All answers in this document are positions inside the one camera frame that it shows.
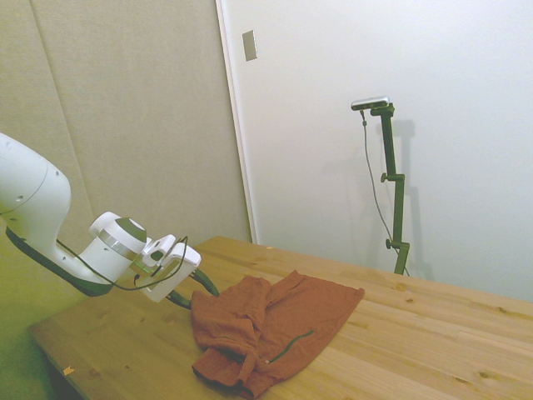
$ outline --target beige wall panel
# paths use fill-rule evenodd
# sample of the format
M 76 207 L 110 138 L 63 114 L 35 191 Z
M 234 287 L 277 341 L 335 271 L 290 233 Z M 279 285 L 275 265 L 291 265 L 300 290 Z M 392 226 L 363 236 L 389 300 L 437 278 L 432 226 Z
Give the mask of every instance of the beige wall panel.
M 84 248 L 91 240 L 92 212 L 27 1 L 0 2 L 0 132 L 41 153 L 68 176 L 73 198 L 61 236 L 74 248 Z M 19 252 L 5 229 L 0 219 L 0 398 L 53 399 L 42 354 L 27 327 L 85 296 Z
M 34 2 L 95 214 L 250 240 L 215 2 Z

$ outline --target light switch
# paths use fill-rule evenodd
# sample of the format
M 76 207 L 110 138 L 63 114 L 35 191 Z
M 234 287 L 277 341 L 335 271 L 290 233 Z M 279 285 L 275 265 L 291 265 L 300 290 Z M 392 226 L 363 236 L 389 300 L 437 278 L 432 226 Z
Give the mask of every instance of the light switch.
M 244 44 L 244 55 L 247 61 L 257 58 L 256 35 L 253 31 L 242 34 L 242 43 Z

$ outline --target wooden table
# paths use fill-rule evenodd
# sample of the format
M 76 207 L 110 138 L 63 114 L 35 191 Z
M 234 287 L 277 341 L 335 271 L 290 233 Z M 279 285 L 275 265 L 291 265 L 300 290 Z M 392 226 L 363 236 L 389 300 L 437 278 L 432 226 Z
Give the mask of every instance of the wooden table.
M 366 295 L 330 345 L 269 399 L 533 399 L 533 303 L 215 237 L 196 250 L 220 290 L 296 269 Z M 190 297 L 203 288 L 178 287 Z M 30 328 L 91 399 L 235 398 L 196 377 L 190 312 L 113 289 Z

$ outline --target orange cloth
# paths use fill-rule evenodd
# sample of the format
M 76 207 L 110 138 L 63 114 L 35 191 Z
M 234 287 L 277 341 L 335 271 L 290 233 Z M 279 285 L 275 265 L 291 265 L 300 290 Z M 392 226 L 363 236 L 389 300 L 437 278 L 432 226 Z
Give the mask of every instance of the orange cloth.
M 208 349 L 192 369 L 256 398 L 320 354 L 364 293 L 296 271 L 272 286 L 245 277 L 220 297 L 194 292 L 194 337 Z

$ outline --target zipper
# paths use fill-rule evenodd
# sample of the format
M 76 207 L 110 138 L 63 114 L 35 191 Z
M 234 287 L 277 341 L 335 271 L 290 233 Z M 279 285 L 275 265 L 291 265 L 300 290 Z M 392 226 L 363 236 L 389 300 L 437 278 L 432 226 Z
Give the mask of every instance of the zipper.
M 315 331 L 311 330 L 309 331 L 308 333 L 304 333 L 303 335 L 300 335 L 300 336 L 296 336 L 294 339 L 292 339 L 289 344 L 286 345 L 285 347 L 285 350 L 283 350 L 282 352 L 280 352 L 277 356 L 275 356 L 274 358 L 270 359 L 270 360 L 266 360 L 265 363 L 267 364 L 270 364 L 270 363 L 273 363 L 275 362 L 277 359 L 283 357 L 285 355 L 286 352 L 289 351 L 289 349 L 291 348 L 291 346 L 296 343 L 298 340 L 300 339 L 303 339 L 303 338 L 307 338 L 308 336 L 312 335 Z

